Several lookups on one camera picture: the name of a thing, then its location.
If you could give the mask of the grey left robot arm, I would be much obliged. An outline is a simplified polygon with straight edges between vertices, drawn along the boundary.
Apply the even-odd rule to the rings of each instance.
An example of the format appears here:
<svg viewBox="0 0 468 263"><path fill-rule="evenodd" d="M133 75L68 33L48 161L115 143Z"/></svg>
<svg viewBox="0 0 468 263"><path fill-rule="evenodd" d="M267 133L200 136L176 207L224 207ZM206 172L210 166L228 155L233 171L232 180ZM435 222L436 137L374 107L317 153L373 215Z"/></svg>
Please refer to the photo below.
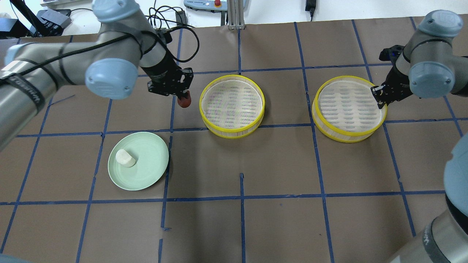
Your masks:
<svg viewBox="0 0 468 263"><path fill-rule="evenodd" d="M1 69L1 150L64 85L85 85L98 96L130 96L142 69L149 91L188 102L194 72L167 47L134 0L94 0L101 23L95 42L23 43L5 52Z"/></svg>

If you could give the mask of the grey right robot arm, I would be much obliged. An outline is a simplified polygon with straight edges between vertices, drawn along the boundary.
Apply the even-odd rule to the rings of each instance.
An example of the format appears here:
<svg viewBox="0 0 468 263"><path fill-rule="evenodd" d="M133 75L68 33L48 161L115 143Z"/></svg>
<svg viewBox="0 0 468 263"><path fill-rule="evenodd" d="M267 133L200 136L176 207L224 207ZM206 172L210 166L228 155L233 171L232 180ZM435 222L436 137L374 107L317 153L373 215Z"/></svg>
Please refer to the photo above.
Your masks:
<svg viewBox="0 0 468 263"><path fill-rule="evenodd" d="M379 108L411 95L467 97L467 57L453 54L452 42L462 18L448 10L428 13L409 42L384 49L381 61L392 63L381 85L371 88ZM447 209L401 247L388 263L466 263L468 261L468 137L452 150L444 170Z"/></svg>

